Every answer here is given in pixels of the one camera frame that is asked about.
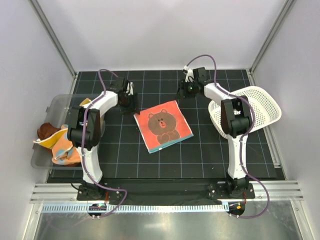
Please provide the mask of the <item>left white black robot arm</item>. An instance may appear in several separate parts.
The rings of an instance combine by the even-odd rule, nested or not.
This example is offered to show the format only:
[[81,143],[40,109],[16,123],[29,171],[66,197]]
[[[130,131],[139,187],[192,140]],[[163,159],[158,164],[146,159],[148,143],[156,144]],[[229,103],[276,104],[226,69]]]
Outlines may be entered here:
[[99,164],[98,145],[102,137],[101,119],[113,107],[122,114],[139,114],[138,93],[134,83],[121,77],[92,101],[70,109],[67,139],[72,142],[79,156],[83,172],[78,189],[80,196],[94,200],[104,198],[106,192],[104,175]]

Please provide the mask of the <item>orange polka dot towel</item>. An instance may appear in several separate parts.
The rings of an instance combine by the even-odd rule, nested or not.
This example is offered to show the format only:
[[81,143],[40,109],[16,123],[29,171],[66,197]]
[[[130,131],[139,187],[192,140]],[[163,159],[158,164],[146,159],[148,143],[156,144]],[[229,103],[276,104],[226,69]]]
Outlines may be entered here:
[[73,143],[68,140],[68,125],[63,124],[61,130],[64,132],[51,150],[52,162],[60,166],[75,167],[81,162],[80,155]]

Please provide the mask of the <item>brown bear towel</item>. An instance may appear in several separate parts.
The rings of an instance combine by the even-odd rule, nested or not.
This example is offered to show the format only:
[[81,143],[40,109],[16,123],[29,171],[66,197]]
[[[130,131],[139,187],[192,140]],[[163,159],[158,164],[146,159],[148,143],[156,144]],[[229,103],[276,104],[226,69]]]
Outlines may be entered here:
[[142,110],[133,116],[150,154],[194,136],[175,100]]

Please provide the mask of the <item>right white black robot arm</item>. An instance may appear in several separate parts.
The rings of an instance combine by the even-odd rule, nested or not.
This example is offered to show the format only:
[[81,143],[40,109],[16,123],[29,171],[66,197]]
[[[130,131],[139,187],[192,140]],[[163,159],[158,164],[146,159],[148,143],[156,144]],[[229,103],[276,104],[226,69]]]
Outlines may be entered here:
[[246,166],[246,143],[255,118],[248,98],[236,96],[215,80],[209,80],[204,67],[182,70],[185,79],[178,83],[177,97],[192,98],[197,94],[220,106],[220,125],[228,141],[229,164],[225,180],[225,192],[230,198],[240,197],[249,187]]

